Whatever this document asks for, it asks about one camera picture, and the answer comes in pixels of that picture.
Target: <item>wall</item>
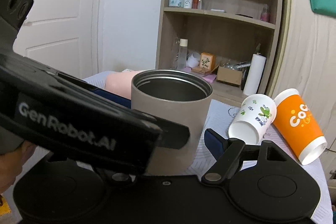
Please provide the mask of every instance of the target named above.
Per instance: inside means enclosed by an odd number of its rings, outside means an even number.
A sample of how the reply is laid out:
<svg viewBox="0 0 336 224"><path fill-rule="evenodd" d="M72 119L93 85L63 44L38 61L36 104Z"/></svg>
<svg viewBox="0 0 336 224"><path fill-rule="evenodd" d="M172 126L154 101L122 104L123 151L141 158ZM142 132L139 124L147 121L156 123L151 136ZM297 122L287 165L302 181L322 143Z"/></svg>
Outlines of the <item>wall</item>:
<svg viewBox="0 0 336 224"><path fill-rule="evenodd" d="M99 71L154 69L161 0L100 0Z"/></svg>

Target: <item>white bottle cap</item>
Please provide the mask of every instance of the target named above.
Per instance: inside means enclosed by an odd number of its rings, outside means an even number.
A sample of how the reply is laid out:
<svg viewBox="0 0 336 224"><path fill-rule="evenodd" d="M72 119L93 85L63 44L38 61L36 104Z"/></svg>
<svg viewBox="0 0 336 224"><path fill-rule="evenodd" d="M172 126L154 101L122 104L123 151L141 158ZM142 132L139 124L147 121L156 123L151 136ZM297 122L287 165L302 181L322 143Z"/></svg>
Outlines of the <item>white bottle cap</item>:
<svg viewBox="0 0 336 224"><path fill-rule="evenodd" d="M180 46L187 47L188 46L188 39L180 39Z"/></svg>

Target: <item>paper towel roll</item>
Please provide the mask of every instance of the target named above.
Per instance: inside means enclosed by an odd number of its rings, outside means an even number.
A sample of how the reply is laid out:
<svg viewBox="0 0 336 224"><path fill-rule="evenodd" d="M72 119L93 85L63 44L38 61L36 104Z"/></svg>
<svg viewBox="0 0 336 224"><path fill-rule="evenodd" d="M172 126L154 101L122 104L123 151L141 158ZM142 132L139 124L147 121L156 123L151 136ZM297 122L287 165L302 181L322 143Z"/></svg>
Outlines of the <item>paper towel roll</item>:
<svg viewBox="0 0 336 224"><path fill-rule="evenodd" d="M257 93L265 62L266 57L258 54L253 55L249 75L243 91L245 95L250 96Z"/></svg>

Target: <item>white cup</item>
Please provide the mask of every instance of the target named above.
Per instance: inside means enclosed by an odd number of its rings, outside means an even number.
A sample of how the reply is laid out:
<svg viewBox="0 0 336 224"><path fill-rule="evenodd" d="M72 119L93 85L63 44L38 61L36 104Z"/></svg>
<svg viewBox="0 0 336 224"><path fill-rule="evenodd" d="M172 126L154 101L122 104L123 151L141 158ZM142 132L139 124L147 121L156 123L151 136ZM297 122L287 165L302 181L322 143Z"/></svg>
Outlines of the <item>white cup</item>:
<svg viewBox="0 0 336 224"><path fill-rule="evenodd" d="M246 144L258 144L277 115L277 106L264 94L253 94L241 104L229 127L229 138L243 140Z"/></svg>
<svg viewBox="0 0 336 224"><path fill-rule="evenodd" d="M191 56L189 56L187 60L187 66L189 68L196 68L200 64L201 55L197 52L193 52Z"/></svg>

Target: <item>small wooden box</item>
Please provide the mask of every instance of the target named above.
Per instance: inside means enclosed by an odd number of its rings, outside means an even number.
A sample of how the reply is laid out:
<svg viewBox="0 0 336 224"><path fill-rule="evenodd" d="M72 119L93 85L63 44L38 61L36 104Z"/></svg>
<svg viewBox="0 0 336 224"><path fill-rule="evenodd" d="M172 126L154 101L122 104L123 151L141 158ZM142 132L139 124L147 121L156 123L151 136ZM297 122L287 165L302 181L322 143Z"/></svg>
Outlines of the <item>small wooden box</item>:
<svg viewBox="0 0 336 224"><path fill-rule="evenodd" d="M225 82L232 85L240 86L242 82L242 77L243 77L242 71L228 69L224 67L218 67L217 81L219 82Z"/></svg>
<svg viewBox="0 0 336 224"><path fill-rule="evenodd" d="M216 65L216 56L214 54L209 54L207 52L203 52L201 54L201 60L199 62L199 66L201 68L207 70L213 70Z"/></svg>

